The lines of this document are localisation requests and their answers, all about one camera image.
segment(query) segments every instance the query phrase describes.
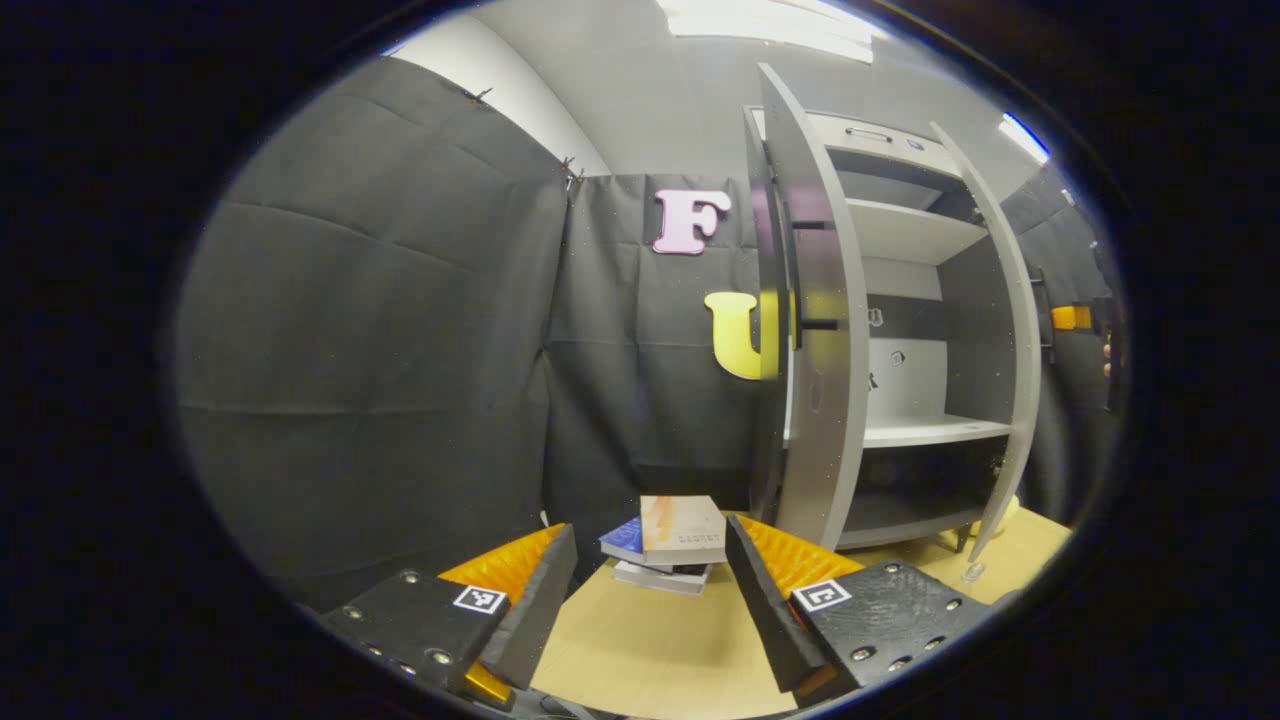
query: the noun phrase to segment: book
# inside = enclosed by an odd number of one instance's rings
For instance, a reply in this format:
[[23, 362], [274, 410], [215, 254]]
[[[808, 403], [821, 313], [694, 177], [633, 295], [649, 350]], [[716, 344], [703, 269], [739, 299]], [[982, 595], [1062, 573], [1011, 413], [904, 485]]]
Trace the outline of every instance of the book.
[[[641, 541], [640, 516], [635, 516], [613, 530], [600, 536], [600, 552], [635, 565], [644, 561], [644, 542]], [[646, 565], [659, 573], [671, 573], [672, 565]]]
[[613, 566], [614, 580], [684, 594], [703, 594], [710, 574], [712, 566], [707, 564], [677, 565], [671, 573], [659, 573], [626, 560], [618, 560]]
[[724, 515], [707, 495], [640, 496], [644, 565], [724, 562]]

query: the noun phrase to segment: table surface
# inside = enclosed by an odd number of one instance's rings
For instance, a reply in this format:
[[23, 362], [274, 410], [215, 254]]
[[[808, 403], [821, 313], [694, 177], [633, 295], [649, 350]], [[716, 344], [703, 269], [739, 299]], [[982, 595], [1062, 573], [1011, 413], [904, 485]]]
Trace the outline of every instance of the table surface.
[[[986, 570], [964, 583], [969, 548], [955, 532], [842, 555], [864, 565], [902, 560], [991, 603], [1019, 589], [1070, 530], [1020, 509], [983, 551]], [[754, 717], [795, 710], [780, 693], [764, 647], [727, 562], [701, 596], [621, 583], [607, 561], [572, 597], [552, 629], [531, 685], [609, 712], [655, 720]]]

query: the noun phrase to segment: gray shelf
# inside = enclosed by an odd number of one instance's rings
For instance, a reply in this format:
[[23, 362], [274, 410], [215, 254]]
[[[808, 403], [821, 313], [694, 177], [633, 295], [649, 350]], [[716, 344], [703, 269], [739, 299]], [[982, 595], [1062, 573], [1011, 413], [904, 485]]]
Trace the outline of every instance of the gray shelf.
[[858, 491], [836, 550], [919, 538], [982, 519], [986, 502], [972, 493], [937, 488]]

